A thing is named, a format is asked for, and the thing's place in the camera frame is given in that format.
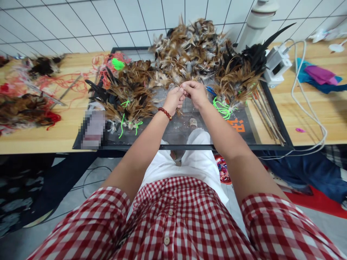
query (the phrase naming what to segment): blue scissors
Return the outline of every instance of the blue scissors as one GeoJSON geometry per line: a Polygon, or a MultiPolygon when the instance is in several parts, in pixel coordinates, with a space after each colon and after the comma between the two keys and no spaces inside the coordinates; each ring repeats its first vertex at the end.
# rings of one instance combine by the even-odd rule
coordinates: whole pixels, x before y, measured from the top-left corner
{"type": "Polygon", "coordinates": [[[217,96],[217,94],[214,92],[213,88],[207,86],[207,87],[206,87],[206,90],[207,90],[208,92],[210,92],[213,96],[217,96]]]}

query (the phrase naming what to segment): wooden bead bracelet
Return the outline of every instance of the wooden bead bracelet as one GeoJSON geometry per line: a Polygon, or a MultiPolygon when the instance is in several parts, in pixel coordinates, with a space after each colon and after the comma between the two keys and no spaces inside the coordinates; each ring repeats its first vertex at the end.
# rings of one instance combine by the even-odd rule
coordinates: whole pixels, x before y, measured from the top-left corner
{"type": "Polygon", "coordinates": [[[163,111],[170,121],[172,121],[172,116],[164,109],[164,108],[158,108],[159,111],[163,111]]]}

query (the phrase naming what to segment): gingham fabric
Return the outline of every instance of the gingham fabric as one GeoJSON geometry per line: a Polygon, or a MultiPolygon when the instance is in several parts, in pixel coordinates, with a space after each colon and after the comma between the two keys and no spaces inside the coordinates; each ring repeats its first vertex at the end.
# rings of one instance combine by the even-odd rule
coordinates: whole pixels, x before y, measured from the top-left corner
{"type": "Polygon", "coordinates": [[[294,204],[271,194],[243,200],[249,240],[217,194],[191,177],[147,184],[130,201],[101,188],[62,220],[29,259],[341,259],[294,204]]]}

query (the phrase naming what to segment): table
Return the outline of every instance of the table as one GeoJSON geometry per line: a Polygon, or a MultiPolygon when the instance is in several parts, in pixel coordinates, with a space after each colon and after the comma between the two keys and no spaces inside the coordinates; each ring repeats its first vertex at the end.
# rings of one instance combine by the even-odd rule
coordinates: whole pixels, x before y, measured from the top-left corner
{"type": "MultiPolygon", "coordinates": [[[[330,42],[308,43],[305,60],[342,77],[343,80],[340,84],[343,85],[347,84],[347,50],[341,53],[331,53],[328,48],[330,44],[341,43],[341,41],[341,39],[337,39],[330,42]]],[[[303,48],[299,45],[298,57],[302,56],[302,50],[303,48]]],[[[291,49],[289,55],[291,61],[294,60],[294,48],[291,49]]],[[[271,94],[293,145],[311,146],[322,138],[320,127],[299,108],[291,97],[295,73],[288,70],[283,76],[284,82],[270,89],[271,94]],[[295,130],[297,127],[306,130],[306,133],[297,132],[295,130]]],[[[320,122],[328,131],[326,144],[346,144],[347,91],[330,92],[326,95],[307,83],[303,83],[302,86],[320,122]]],[[[299,87],[295,88],[294,93],[303,107],[309,110],[299,87]]]]}
{"type": "MultiPolygon", "coordinates": [[[[97,54],[100,53],[68,54],[61,65],[60,75],[78,71],[89,72],[93,68],[92,58],[97,54]]],[[[11,61],[0,69],[0,84],[5,83],[5,75],[18,62],[20,61],[11,61]]],[[[95,76],[91,76],[90,80],[94,81],[94,79],[95,76]]],[[[57,96],[59,97],[63,92],[64,89],[59,91],[57,96]]],[[[54,107],[53,112],[60,114],[62,120],[51,127],[49,131],[46,131],[46,127],[38,127],[18,130],[11,135],[1,136],[0,154],[81,152],[81,150],[73,150],[72,145],[82,124],[89,100],[87,93],[81,96],[81,93],[69,91],[62,102],[68,105],[75,98],[79,99],[74,100],[69,109],[59,105],[54,107]]]]}
{"type": "MultiPolygon", "coordinates": [[[[336,75],[343,77],[341,84],[347,83],[347,50],[342,53],[330,54],[328,49],[331,43],[340,43],[341,40],[331,42],[308,43],[306,60],[329,69],[336,75]]],[[[91,59],[99,53],[75,53],[67,55],[61,71],[62,73],[73,73],[78,70],[87,72],[91,69],[91,59]]],[[[298,48],[298,56],[301,57],[302,48],[298,48]]],[[[294,58],[294,49],[290,51],[291,60],[294,58]]],[[[12,62],[0,69],[0,83],[4,83],[6,70],[12,66],[12,62]]],[[[291,87],[295,74],[289,70],[284,74],[284,82],[276,88],[271,89],[271,94],[275,100],[284,125],[295,146],[313,145],[321,138],[319,126],[312,121],[297,106],[290,96],[291,87]],[[306,130],[306,133],[296,132],[296,128],[306,130]]],[[[312,107],[318,115],[323,125],[328,130],[326,144],[347,143],[347,92],[332,92],[328,95],[321,93],[313,86],[304,83],[304,90],[311,101],[312,107]]],[[[296,89],[295,94],[300,102],[304,103],[304,98],[296,89]]],[[[71,100],[76,97],[75,92],[69,92],[63,101],[71,100]]],[[[62,112],[62,121],[58,122],[49,131],[44,127],[37,129],[17,131],[9,136],[0,137],[0,154],[15,153],[49,153],[49,152],[76,152],[72,150],[78,129],[83,120],[85,109],[88,103],[88,96],[73,102],[68,111],[62,112]]],[[[254,127],[258,133],[258,141],[263,144],[273,144],[270,135],[262,118],[251,102],[249,112],[253,118],[254,127]]],[[[59,106],[55,111],[64,109],[59,106]]]]}

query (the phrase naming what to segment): purple cloth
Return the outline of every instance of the purple cloth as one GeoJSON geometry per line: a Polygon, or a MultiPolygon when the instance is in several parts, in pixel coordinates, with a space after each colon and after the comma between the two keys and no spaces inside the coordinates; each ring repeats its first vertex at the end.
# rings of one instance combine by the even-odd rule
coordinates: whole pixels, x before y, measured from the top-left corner
{"type": "Polygon", "coordinates": [[[330,84],[337,86],[335,74],[329,70],[312,65],[305,68],[305,72],[309,74],[319,85],[330,84]]]}

